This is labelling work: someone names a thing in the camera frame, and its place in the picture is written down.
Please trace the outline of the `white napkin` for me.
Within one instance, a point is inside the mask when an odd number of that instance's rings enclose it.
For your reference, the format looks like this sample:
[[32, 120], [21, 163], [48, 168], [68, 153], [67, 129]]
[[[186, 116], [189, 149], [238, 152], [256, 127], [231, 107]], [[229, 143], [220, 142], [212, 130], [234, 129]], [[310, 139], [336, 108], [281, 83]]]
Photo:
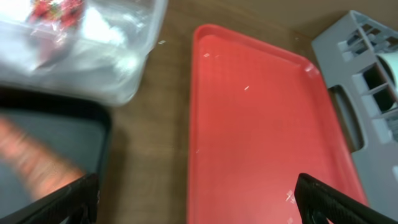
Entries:
[[19, 69], [37, 70], [71, 57], [78, 39], [122, 45], [127, 37], [113, 28], [104, 15], [85, 1], [77, 28], [61, 29], [46, 22], [29, 22], [31, 1], [1, 1], [1, 63]]

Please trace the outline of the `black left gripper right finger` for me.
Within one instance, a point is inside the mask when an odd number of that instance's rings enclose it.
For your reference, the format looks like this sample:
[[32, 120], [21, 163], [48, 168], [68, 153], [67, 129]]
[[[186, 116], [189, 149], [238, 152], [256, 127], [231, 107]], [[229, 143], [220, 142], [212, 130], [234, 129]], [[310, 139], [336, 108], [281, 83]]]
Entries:
[[303, 224], [397, 224], [306, 173], [298, 175], [294, 196]]

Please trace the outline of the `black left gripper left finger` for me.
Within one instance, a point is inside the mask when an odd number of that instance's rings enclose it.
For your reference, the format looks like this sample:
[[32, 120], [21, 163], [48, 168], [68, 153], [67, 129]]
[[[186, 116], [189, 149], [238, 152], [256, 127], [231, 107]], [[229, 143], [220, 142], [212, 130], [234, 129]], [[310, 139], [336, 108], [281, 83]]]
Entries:
[[99, 199], [98, 176], [86, 174], [54, 193], [1, 218], [1, 223], [96, 223]]

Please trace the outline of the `orange carrot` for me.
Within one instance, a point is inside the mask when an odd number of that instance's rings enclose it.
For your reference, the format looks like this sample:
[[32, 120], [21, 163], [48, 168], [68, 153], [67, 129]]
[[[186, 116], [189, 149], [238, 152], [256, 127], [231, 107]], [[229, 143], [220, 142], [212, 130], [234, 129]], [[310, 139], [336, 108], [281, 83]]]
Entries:
[[6, 119], [1, 120], [1, 158], [19, 174], [34, 200], [85, 175], [77, 166]]

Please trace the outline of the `green bowl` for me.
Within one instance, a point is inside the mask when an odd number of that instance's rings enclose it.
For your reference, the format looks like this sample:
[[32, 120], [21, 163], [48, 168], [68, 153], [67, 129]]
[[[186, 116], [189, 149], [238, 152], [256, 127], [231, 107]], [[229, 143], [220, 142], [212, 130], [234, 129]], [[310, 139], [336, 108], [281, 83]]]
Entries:
[[394, 84], [395, 91], [397, 91], [397, 51], [377, 54], [377, 59], [382, 66], [382, 80], [386, 81], [383, 75], [383, 73], [386, 73]]

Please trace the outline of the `red snack wrapper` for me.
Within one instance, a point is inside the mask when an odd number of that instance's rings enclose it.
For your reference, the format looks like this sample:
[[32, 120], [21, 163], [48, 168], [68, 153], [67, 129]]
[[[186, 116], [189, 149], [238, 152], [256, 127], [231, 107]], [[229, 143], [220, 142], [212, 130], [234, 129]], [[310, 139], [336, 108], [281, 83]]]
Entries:
[[85, 9], [84, 0], [33, 0], [29, 22], [46, 22], [61, 29], [77, 28]]

